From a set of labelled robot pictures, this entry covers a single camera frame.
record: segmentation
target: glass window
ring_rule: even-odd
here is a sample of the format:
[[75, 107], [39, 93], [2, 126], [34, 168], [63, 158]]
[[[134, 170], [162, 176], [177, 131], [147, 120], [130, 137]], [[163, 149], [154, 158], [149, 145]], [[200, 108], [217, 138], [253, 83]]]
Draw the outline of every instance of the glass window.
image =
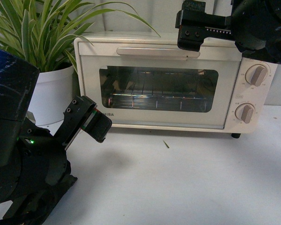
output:
[[207, 113], [219, 74], [207, 69], [102, 67], [103, 106]]

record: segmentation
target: white knob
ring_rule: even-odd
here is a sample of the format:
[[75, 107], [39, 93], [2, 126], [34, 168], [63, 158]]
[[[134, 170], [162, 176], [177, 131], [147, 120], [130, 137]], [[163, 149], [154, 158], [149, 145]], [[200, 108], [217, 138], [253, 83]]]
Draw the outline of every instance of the white knob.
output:
[[255, 65], [248, 69], [245, 79], [248, 83], [259, 87], [261, 83], [266, 79], [267, 69], [262, 65]]
[[251, 104], [242, 104], [236, 109], [235, 115], [238, 119], [242, 120], [243, 122], [250, 123], [254, 111], [255, 108]]

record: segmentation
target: white toaster oven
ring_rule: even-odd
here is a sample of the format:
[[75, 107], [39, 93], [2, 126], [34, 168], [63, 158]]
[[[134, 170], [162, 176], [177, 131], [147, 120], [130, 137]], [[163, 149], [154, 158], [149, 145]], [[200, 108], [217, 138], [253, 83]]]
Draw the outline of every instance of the white toaster oven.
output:
[[114, 127], [249, 133], [277, 65], [242, 58], [234, 42], [178, 49], [177, 34], [106, 32], [74, 42], [81, 95]]

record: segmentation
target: brand logo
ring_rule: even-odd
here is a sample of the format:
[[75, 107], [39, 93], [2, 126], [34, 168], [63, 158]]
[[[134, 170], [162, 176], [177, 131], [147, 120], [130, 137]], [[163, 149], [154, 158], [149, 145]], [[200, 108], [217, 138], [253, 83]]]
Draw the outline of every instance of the brand logo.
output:
[[105, 116], [114, 116], [113, 113], [103, 113]]

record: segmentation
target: white tabletop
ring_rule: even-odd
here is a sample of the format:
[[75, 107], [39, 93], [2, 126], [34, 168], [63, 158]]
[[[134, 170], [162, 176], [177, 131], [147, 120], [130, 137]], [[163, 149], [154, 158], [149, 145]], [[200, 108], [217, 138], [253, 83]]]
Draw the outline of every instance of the white tabletop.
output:
[[78, 181], [45, 225], [281, 225], [281, 106], [239, 139], [112, 128], [67, 156]]

